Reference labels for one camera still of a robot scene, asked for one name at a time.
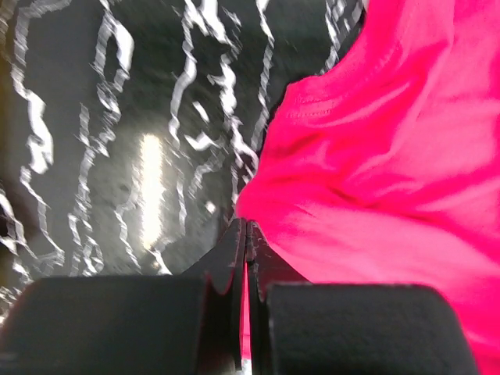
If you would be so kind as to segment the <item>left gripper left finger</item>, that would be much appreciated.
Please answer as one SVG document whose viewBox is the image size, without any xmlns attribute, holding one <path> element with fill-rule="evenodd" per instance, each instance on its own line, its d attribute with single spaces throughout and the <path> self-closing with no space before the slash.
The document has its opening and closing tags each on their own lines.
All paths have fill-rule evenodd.
<svg viewBox="0 0 500 375">
<path fill-rule="evenodd" d="M 4 374 L 236 374 L 247 224 L 177 276 L 54 277 L 1 329 Z"/>
</svg>

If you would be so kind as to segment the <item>magenta pink t shirt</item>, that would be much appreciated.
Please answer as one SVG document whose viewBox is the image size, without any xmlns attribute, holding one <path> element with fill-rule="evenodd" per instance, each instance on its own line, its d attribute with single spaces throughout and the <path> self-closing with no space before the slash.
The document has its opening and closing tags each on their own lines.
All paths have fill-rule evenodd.
<svg viewBox="0 0 500 375">
<path fill-rule="evenodd" d="M 236 212 L 310 281 L 439 290 L 498 373 L 498 2 L 372 1 L 288 86 Z"/>
</svg>

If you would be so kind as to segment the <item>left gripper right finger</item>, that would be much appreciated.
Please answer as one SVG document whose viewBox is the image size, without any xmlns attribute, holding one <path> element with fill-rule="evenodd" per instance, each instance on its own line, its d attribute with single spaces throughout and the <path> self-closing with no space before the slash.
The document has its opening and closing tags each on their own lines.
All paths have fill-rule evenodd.
<svg viewBox="0 0 500 375">
<path fill-rule="evenodd" d="M 314 284 L 248 224 L 255 374 L 476 374 L 446 300 L 415 284 Z"/>
</svg>

